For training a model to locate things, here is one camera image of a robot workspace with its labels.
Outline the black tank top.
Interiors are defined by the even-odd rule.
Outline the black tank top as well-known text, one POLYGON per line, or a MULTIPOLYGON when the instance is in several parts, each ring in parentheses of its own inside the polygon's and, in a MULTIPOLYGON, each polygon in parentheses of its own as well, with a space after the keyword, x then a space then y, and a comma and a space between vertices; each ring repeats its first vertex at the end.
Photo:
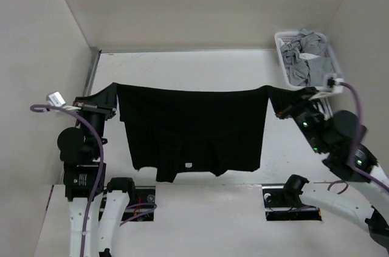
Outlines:
POLYGON ((133 167, 158 182, 180 173, 253 172, 261 165, 267 105, 277 90, 193 92, 117 85, 133 167))

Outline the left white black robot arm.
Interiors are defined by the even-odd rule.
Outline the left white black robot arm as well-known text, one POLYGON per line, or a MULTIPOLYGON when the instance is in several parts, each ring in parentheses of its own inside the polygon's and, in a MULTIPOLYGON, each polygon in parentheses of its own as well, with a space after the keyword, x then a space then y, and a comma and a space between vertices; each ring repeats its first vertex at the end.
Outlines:
POLYGON ((64 168, 65 197, 69 204, 70 256, 114 256, 114 241, 125 209, 136 202, 131 178, 105 182, 103 146, 105 123, 117 109, 117 86, 74 100, 79 126, 63 130, 57 138, 64 168))

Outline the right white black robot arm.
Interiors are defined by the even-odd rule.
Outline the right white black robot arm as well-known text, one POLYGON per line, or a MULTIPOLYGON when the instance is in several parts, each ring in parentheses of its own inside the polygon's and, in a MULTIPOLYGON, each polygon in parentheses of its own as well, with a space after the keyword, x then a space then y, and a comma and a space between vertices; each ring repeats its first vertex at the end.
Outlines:
POLYGON ((303 176, 291 175, 282 187, 263 193, 265 210, 291 216, 299 211, 325 210, 359 227, 383 248, 388 248, 388 176, 377 158, 362 145, 367 131, 356 90, 356 112, 338 111, 329 118, 315 107, 324 92, 314 87, 288 91, 275 87, 268 96, 277 118, 293 119, 309 146, 338 179, 327 188, 303 176))

